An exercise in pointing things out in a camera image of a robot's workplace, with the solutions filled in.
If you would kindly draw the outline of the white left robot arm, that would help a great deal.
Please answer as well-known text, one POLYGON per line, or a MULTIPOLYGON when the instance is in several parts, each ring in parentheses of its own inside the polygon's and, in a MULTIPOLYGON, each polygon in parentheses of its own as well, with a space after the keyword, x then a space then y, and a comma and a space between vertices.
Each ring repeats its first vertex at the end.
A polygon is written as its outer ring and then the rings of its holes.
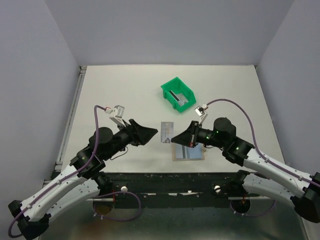
POLYGON ((59 175, 31 197, 8 205, 20 236, 34 240, 49 228, 50 221, 72 205, 97 196, 107 197, 113 187, 102 171, 105 161, 128 145, 146 145, 157 133, 157 129, 141 126, 133 119, 121 123, 116 133, 108 127, 96 127, 88 145, 59 175))

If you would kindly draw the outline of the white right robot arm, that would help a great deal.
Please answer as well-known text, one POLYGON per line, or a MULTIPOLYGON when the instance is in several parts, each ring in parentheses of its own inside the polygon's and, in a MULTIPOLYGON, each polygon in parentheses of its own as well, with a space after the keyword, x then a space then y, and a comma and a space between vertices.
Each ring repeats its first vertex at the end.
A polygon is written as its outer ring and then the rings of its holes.
POLYGON ((193 148, 198 144, 220 148, 226 160, 251 169, 265 180, 248 173, 230 183, 230 191, 241 196, 245 192, 287 203, 305 220, 320 221, 320 174, 296 170, 262 153, 253 144, 237 137, 237 129, 226 117, 217 118, 213 129, 205 129, 198 121, 171 139, 172 143, 193 148))

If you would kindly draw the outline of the green plastic bin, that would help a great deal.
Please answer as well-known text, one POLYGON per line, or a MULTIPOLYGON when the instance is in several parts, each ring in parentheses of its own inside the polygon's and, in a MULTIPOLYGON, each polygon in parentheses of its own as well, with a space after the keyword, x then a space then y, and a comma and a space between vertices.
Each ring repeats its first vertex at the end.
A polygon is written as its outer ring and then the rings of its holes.
POLYGON ((160 87, 162 89, 163 98, 179 113, 185 112, 197 102, 194 92, 178 77, 162 84, 160 87), (179 106, 178 101, 173 98, 169 91, 173 91, 176 95, 183 94, 187 98, 188 103, 179 106))

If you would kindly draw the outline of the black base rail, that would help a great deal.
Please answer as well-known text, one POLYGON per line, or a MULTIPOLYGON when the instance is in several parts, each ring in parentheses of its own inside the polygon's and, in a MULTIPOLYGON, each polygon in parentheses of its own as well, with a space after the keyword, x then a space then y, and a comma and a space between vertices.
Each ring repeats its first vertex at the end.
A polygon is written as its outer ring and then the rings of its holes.
POLYGON ((249 172, 102 173, 98 197, 115 193, 117 209, 227 208, 229 198, 250 196, 242 184, 249 172))

